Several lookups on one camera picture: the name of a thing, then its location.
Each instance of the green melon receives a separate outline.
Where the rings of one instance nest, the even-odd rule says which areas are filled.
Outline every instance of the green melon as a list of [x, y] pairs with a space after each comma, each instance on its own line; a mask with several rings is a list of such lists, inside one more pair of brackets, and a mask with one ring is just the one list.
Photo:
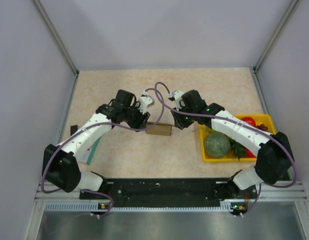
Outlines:
[[224, 134], [214, 132], [204, 140], [204, 150], [213, 158], [222, 158], [230, 150], [230, 141]]

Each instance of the bunch of red grapes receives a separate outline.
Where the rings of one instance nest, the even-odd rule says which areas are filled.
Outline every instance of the bunch of red grapes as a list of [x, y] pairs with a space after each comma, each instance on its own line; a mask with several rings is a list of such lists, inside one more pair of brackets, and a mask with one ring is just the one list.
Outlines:
[[268, 132], [268, 127], [265, 126], [264, 124], [260, 124], [260, 125], [257, 125], [255, 126], [257, 129], [260, 129], [262, 131], [265, 131], [265, 132]]

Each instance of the red tomato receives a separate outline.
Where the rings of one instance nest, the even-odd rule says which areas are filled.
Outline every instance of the red tomato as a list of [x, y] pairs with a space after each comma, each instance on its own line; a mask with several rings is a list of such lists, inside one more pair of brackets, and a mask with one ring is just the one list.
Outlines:
[[246, 117], [242, 118], [241, 120], [246, 122], [247, 124], [250, 124], [253, 127], [256, 126], [256, 121], [252, 117], [246, 116]]
[[248, 148], [245, 149], [245, 155], [247, 158], [256, 158], [256, 156]]

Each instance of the cardboard box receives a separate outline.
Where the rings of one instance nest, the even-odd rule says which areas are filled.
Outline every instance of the cardboard box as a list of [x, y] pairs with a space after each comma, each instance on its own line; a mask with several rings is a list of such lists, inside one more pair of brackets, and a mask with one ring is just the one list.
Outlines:
[[[153, 124], [154, 124], [154, 122], [148, 121], [146, 123], [146, 126], [149, 127]], [[172, 124], [160, 123], [159, 122], [159, 123], [157, 123], [156, 126], [151, 128], [150, 130], [146, 130], [145, 132], [147, 134], [152, 134], [152, 135], [171, 136], [172, 129], [173, 129]]]

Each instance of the wooden tabletop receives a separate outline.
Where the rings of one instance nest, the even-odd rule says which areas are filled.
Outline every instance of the wooden tabletop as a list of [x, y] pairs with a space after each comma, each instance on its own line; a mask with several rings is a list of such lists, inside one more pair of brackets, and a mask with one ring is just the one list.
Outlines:
[[[137, 97], [155, 83], [164, 82], [171, 91], [198, 90], [209, 105], [212, 102], [225, 107], [232, 114], [263, 113], [248, 67], [234, 68], [165, 68], [81, 71], [68, 116], [64, 139], [70, 135], [70, 126], [85, 124], [95, 110], [107, 104], [119, 89]], [[159, 87], [168, 101], [164, 87]], [[156, 99], [148, 111], [154, 122], [161, 111]], [[173, 124], [169, 110], [161, 123]], [[203, 162], [198, 125], [179, 130], [171, 136], [149, 135], [115, 127], [101, 137], [91, 165], [87, 168], [107, 178], [191, 178], [230, 177], [253, 162]]]

